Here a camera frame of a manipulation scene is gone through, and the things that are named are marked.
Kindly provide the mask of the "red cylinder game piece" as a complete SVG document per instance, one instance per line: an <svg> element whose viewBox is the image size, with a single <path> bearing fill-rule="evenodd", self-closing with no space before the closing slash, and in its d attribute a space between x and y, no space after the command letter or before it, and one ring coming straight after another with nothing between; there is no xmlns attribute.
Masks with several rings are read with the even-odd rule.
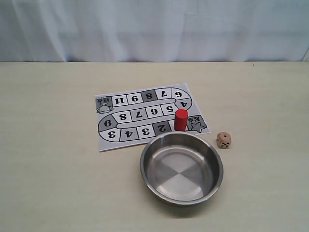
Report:
<svg viewBox="0 0 309 232"><path fill-rule="evenodd" d="M174 129L176 131L185 131L188 121L188 111L185 109L178 109L174 117Z"/></svg>

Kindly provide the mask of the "wooden die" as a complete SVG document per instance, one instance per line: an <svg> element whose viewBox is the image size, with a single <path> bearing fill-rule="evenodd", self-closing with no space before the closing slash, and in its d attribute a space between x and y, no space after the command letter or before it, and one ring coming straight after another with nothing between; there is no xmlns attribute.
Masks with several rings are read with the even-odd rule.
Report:
<svg viewBox="0 0 309 232"><path fill-rule="evenodd" d="M216 142L220 148L228 148L231 145L231 135L227 132L220 132L217 134Z"/></svg>

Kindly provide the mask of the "paper number game board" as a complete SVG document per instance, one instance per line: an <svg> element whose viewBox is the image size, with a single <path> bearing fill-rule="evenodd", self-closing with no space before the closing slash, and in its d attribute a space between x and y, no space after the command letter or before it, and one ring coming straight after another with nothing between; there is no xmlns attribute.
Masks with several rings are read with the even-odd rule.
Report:
<svg viewBox="0 0 309 232"><path fill-rule="evenodd" d="M138 89L95 96L99 151L148 143L174 130L178 109L188 112L185 130L210 133L187 84Z"/></svg>

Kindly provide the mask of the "round steel bowl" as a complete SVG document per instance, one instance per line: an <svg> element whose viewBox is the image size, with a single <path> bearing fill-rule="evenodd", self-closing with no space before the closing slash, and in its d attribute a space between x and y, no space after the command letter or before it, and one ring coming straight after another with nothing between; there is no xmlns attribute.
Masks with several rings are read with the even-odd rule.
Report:
<svg viewBox="0 0 309 232"><path fill-rule="evenodd" d="M152 139L140 157L140 174L161 201L189 207L206 202L219 190L224 176L215 148L201 137L172 131Z"/></svg>

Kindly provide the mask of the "white backdrop curtain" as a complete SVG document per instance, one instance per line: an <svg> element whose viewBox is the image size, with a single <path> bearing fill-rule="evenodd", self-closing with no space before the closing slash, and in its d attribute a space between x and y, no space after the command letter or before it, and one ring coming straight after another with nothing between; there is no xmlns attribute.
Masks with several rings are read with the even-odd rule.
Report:
<svg viewBox="0 0 309 232"><path fill-rule="evenodd" d="M308 61L306 0L3 0L1 61Z"/></svg>

